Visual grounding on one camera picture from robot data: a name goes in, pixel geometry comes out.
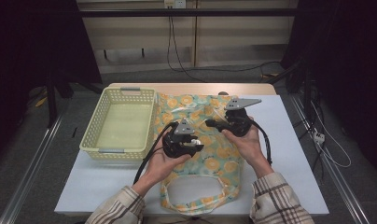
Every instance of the plastic basket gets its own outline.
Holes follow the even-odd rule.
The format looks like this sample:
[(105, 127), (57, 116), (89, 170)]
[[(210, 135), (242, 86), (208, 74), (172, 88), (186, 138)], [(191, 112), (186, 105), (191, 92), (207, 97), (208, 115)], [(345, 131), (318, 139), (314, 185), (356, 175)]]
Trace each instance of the plastic basket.
[(80, 143), (95, 160), (141, 161), (153, 144), (156, 92), (107, 87)]

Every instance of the person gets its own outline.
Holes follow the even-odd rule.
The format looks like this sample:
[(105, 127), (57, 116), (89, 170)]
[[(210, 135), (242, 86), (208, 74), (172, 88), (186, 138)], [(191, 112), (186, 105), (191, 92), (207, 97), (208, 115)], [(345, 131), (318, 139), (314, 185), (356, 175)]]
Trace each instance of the person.
[[(262, 154), (258, 129), (255, 126), (252, 125), (243, 137), (236, 137), (227, 130), (223, 130), (222, 133), (237, 146), (241, 156), (253, 167), (258, 178), (253, 183), (254, 199), (250, 209), (250, 217), (254, 223), (314, 223), (308, 212), (300, 205), (293, 189), (281, 174), (272, 169)], [(160, 147), (162, 147), (161, 141), (155, 148)], [(168, 158), (163, 150), (157, 150), (139, 180), (131, 187), (124, 187), (102, 203), (86, 223), (142, 223), (144, 197), (147, 192), (168, 176), (176, 165), (188, 159), (190, 155), (176, 159)]]

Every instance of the basket handle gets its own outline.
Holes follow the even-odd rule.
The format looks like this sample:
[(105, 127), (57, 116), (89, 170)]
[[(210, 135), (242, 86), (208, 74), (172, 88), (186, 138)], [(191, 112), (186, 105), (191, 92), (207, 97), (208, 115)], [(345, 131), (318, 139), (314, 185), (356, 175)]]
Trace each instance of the basket handle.
[(125, 153), (124, 148), (99, 148), (99, 153)]
[(121, 93), (123, 95), (140, 95), (140, 88), (139, 87), (121, 87)]

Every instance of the electrical outlet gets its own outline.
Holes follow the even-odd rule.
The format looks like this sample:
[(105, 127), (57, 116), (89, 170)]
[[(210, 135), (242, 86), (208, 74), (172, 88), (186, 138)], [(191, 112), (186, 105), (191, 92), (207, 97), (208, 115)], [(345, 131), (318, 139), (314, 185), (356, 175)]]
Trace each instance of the electrical outlet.
[(175, 8), (175, 0), (164, 0), (165, 8)]
[(175, 8), (186, 8), (186, 0), (175, 0)]
[(315, 142), (322, 144), (325, 141), (325, 135), (322, 134), (322, 133), (315, 132), (314, 133), (314, 140), (315, 140)]

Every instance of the plaid shirt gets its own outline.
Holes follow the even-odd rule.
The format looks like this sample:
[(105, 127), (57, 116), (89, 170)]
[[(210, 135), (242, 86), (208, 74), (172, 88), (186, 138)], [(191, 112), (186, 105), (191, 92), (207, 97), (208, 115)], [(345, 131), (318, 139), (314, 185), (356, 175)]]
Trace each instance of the plaid shirt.
[[(314, 223), (285, 179), (279, 173), (266, 175), (253, 183), (255, 196), (250, 216), (254, 223)], [(101, 204), (89, 217), (94, 223), (142, 223), (145, 201), (130, 187)]]

